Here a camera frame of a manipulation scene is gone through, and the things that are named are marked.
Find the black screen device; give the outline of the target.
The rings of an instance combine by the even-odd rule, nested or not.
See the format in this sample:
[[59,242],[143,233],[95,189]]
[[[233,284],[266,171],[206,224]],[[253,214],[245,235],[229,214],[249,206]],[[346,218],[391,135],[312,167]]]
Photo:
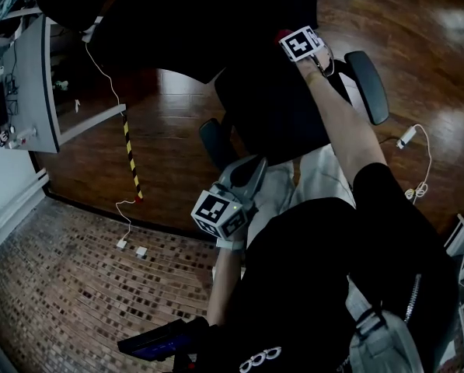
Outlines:
[[145,361],[164,361],[177,354],[195,353],[210,326],[204,317],[175,320],[117,342],[118,350]]

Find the grey desk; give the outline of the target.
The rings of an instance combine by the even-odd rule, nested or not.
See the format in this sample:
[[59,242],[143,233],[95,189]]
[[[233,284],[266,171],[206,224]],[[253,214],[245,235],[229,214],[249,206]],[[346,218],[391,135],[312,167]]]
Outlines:
[[9,118],[15,128],[9,136],[35,127],[37,136],[20,148],[32,152],[58,153],[64,143],[126,110],[119,103],[66,131],[60,130],[51,74],[53,24],[53,20],[40,16],[22,32],[2,59],[2,81],[13,80],[17,87],[17,93],[10,97],[17,113]]

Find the person's light trousers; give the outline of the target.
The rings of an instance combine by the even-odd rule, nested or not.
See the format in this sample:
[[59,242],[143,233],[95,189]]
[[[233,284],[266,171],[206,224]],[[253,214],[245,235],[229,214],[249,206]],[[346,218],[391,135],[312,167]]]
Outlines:
[[254,197],[257,213],[249,224],[247,243],[251,244],[272,218],[302,202],[327,197],[339,198],[352,207],[356,206],[331,145],[302,156],[297,184],[294,183],[292,161],[270,166]]

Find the black mesh chair backrest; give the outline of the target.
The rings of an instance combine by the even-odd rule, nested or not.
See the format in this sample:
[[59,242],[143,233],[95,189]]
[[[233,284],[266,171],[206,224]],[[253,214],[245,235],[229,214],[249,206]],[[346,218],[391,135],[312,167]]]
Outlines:
[[317,28],[317,0],[116,0],[89,51],[99,64],[161,68],[210,82],[252,61],[282,30]]

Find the clear plastic bottle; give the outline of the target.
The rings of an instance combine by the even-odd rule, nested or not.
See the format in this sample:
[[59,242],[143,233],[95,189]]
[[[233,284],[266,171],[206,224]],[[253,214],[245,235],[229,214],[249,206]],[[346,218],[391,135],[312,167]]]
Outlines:
[[26,145],[31,138],[37,136],[37,129],[35,127],[27,128],[19,133],[11,134],[6,144],[8,149],[18,149]]

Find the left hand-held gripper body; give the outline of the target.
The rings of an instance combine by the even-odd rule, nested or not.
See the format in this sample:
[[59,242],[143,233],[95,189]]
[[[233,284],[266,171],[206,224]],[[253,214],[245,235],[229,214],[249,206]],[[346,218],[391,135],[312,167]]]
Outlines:
[[190,215],[200,230],[217,239],[232,239],[249,223],[254,208],[253,200],[214,183],[210,190],[202,191]]

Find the person in black vest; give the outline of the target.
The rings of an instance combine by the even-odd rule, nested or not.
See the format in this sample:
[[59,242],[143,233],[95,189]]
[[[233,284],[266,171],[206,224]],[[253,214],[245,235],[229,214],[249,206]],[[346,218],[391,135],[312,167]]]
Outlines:
[[455,263],[388,166],[364,167],[353,191],[354,204],[309,200],[256,236],[225,324],[198,358],[205,372],[336,373],[354,334],[350,282],[406,321],[435,371],[455,318]]

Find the grey shoulder bag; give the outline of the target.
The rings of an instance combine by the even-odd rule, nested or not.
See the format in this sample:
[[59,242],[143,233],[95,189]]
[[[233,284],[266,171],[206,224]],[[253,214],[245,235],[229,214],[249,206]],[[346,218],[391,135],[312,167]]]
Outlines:
[[417,347],[401,318],[373,308],[352,282],[346,307],[355,320],[348,355],[352,373],[424,373]]

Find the black chair seat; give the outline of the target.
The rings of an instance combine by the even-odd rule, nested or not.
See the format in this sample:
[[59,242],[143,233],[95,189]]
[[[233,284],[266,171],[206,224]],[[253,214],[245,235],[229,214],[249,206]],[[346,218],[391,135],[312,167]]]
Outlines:
[[256,63],[229,65],[215,89],[246,150],[272,166],[330,143],[308,86],[278,49]]

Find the person's left forearm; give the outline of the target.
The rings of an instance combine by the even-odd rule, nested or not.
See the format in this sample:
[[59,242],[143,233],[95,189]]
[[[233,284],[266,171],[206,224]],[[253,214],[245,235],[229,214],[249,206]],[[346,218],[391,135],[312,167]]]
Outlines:
[[221,248],[215,265],[215,277],[208,302],[207,321],[210,326],[225,322],[226,309],[235,286],[241,279],[242,254]]

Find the person's right forearm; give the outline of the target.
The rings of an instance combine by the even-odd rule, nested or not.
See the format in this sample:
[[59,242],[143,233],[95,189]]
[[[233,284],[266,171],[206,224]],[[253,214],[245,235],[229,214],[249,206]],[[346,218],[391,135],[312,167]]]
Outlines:
[[372,163],[386,159],[370,124],[332,88],[315,63],[303,59],[296,66],[318,107],[334,153],[348,181]]

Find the white wristband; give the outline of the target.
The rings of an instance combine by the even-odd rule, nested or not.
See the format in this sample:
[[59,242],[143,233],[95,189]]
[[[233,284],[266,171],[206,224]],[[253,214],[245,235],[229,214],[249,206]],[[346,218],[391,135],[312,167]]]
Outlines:
[[227,239],[216,239],[216,247],[220,249],[228,249],[231,251],[242,250],[244,247],[243,240],[227,240]]

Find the yellow black striped floor strip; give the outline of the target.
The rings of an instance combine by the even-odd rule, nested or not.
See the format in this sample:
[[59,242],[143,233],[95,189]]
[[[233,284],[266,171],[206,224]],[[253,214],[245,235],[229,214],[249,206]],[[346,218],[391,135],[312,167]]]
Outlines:
[[133,157],[133,151],[132,151],[132,147],[131,147],[131,140],[130,140],[130,135],[129,135],[129,127],[128,127],[127,116],[124,113],[122,113],[121,116],[122,116],[122,119],[123,119],[123,130],[124,130],[124,137],[125,137],[125,141],[126,141],[127,157],[128,157],[128,161],[130,163],[131,174],[133,176],[134,185],[135,185],[135,189],[136,189],[135,201],[140,203],[140,202],[143,201],[143,194],[141,192],[141,186],[140,186],[140,183],[139,183],[138,174],[137,174],[137,171],[136,171],[136,165],[135,165],[135,161],[134,161],[134,157]]

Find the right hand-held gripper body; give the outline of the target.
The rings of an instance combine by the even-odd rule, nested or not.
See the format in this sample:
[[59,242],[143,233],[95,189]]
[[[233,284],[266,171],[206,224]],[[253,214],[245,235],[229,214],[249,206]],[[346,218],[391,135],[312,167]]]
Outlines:
[[311,26],[292,31],[280,45],[292,62],[311,59],[325,78],[335,72],[335,58],[330,47]]

